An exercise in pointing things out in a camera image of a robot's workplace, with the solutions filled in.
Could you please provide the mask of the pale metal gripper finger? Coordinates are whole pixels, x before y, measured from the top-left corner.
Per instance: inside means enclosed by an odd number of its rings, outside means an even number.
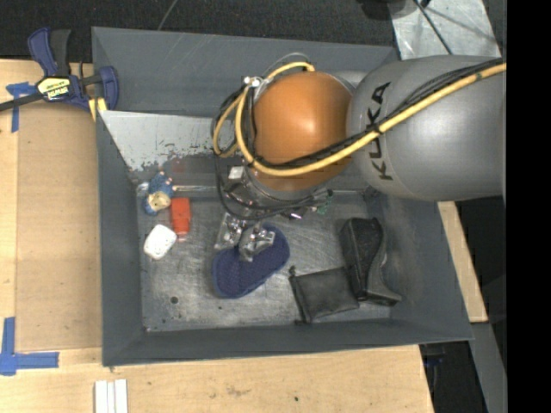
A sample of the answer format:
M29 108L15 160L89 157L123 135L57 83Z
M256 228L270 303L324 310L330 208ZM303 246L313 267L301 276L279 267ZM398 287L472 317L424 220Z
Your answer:
M242 221L230 213L225 213L220 223L214 248L216 250L227 250L234 248L238 245L241 235Z
M238 242L239 258L242 261L252 262L256 255L273 245L275 238L276 233L262 225L254 225L246 229Z

